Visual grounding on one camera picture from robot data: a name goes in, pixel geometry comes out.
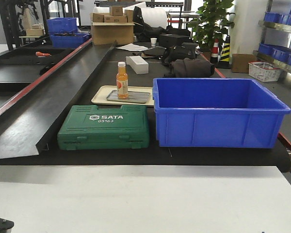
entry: yellow black striped post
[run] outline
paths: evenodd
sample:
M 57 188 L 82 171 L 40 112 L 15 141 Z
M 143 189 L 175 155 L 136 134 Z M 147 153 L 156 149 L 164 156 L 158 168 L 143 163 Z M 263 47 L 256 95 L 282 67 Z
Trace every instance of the yellow black striped post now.
M 217 68 L 223 68 L 223 69 L 230 69 L 229 66 L 229 50 L 230 50 L 230 36 L 228 35 L 225 39 L 224 46 L 222 48 L 220 61 L 217 64 Z

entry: white basket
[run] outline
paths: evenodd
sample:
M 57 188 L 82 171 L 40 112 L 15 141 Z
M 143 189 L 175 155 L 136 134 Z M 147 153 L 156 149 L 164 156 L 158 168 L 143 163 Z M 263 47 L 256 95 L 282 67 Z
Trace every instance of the white basket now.
M 262 82 L 278 81 L 281 69 L 267 62 L 249 62 L 249 75 Z

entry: sata logo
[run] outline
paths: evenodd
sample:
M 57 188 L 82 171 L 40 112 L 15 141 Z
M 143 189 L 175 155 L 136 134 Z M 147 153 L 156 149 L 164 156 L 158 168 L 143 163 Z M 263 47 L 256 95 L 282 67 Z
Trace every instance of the sata logo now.
M 98 120 L 99 116 L 98 115 L 92 115 L 89 117 L 90 120 Z
M 98 120 L 100 119 L 99 115 L 92 115 L 89 117 L 90 120 Z M 101 119 L 124 119 L 122 115 L 110 115 L 110 116 L 101 116 Z
M 121 115 L 101 116 L 101 119 L 123 119 L 123 116 Z

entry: beige tray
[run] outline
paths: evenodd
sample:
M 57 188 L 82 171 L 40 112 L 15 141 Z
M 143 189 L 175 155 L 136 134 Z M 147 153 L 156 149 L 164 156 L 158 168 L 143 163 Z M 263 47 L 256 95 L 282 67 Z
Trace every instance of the beige tray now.
M 113 91 L 116 90 L 116 86 L 102 86 L 95 96 L 92 98 L 92 103 L 94 104 L 106 104 L 106 105 L 122 105 L 122 104 L 138 104 L 138 105 L 146 105 L 153 106 L 154 100 L 152 95 L 152 87 L 142 87 L 142 86 L 129 86 L 128 91 L 140 91 L 140 92 L 148 92 L 150 93 L 150 98 L 147 103 L 130 103 L 130 102 L 120 102 L 120 101 L 109 101 L 107 100 L 107 96 Z

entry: traffic cone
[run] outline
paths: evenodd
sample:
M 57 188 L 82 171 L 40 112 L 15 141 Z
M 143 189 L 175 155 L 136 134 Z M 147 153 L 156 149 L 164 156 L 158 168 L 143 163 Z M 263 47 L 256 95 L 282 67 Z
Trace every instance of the traffic cone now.
M 218 63 L 218 52 L 219 52 L 218 46 L 219 46 L 219 40 L 215 39 L 213 47 L 211 49 L 211 58 L 210 58 L 210 62 L 213 64 Z
M 230 42 L 231 42 L 231 37 L 228 35 L 225 39 L 224 46 L 221 52 L 220 60 L 217 65 L 217 68 L 222 68 L 222 69 L 230 69 L 229 66 L 229 49 L 230 49 Z

